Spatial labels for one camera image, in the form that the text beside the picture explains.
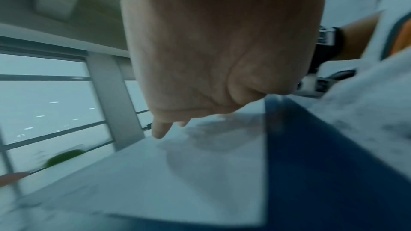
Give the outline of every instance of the blue surface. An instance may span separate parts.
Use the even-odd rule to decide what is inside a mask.
[[[290,99],[269,98],[265,106],[266,226],[227,229],[67,213],[60,218],[71,225],[60,223],[59,231],[411,230],[411,183],[403,176]],[[47,224],[37,225],[55,230]]]

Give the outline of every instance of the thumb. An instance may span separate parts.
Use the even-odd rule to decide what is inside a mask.
[[[156,139],[161,139],[167,134],[172,125],[173,123],[163,123],[154,117],[151,124],[151,135]]]

